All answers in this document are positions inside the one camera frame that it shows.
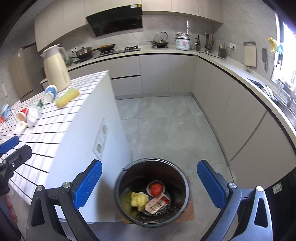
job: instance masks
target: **black trash can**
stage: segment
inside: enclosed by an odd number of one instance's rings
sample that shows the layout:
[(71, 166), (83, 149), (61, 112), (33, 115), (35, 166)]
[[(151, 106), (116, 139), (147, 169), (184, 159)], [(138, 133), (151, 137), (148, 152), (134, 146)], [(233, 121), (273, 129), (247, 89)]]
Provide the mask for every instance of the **black trash can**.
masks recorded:
[[(151, 181), (165, 185), (170, 209), (164, 215), (138, 212), (131, 206), (131, 192), (144, 192)], [(189, 185), (183, 172), (173, 163), (159, 158), (145, 158), (129, 164), (119, 175), (115, 185), (115, 199), (123, 216), (143, 227), (165, 226), (176, 220), (189, 201)]]

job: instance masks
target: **tile floor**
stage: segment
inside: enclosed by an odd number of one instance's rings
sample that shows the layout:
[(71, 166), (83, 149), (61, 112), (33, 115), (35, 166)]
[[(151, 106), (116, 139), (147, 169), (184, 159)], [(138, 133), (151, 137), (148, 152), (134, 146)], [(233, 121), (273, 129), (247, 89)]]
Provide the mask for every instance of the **tile floor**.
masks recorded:
[[(220, 145), (200, 107), (193, 97), (151, 97), (116, 102), (133, 161), (144, 157), (163, 158), (175, 163), (189, 176), (195, 220), (155, 229), (122, 222), (94, 223), (90, 224), (91, 229), (100, 241), (200, 240), (220, 210), (213, 205), (196, 173), (197, 162), (206, 159), (227, 181), (233, 181)], [(231, 238), (236, 224), (237, 219), (225, 240)], [(75, 240), (69, 226), (63, 224), (63, 227), (68, 238)]]

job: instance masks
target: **paper cup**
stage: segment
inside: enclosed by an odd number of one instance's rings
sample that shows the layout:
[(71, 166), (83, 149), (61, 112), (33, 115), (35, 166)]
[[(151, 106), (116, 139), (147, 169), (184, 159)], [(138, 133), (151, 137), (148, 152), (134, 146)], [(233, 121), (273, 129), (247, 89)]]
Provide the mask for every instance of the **paper cup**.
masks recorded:
[(49, 85), (45, 89), (44, 101), (45, 103), (51, 103), (57, 94), (57, 87), (55, 85)]
[(26, 122), (27, 119), (27, 114), (28, 114), (29, 109), (24, 108), (20, 112), (17, 113), (17, 121), (24, 121)]

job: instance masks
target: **beige thermos jug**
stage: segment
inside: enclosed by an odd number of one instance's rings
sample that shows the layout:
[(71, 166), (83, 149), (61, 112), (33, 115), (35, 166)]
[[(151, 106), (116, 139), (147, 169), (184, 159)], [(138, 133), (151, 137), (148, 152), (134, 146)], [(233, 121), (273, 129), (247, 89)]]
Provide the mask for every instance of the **beige thermos jug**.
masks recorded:
[(66, 50), (59, 47), (59, 45), (54, 45), (44, 50), (41, 57), (43, 57), (44, 71), (48, 83), (55, 85), (58, 92), (68, 87), (70, 76), (64, 59), (69, 60), (69, 57)]

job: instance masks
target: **red paper cup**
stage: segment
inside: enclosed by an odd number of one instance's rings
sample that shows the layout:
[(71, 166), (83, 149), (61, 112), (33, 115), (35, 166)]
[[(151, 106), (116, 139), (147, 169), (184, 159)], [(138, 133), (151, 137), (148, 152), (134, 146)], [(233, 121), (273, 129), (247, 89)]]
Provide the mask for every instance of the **red paper cup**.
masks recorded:
[(26, 108), (22, 109), (20, 112), (18, 112), (17, 113), (17, 121), (26, 122), (28, 111), (29, 111), (29, 109), (26, 107)]

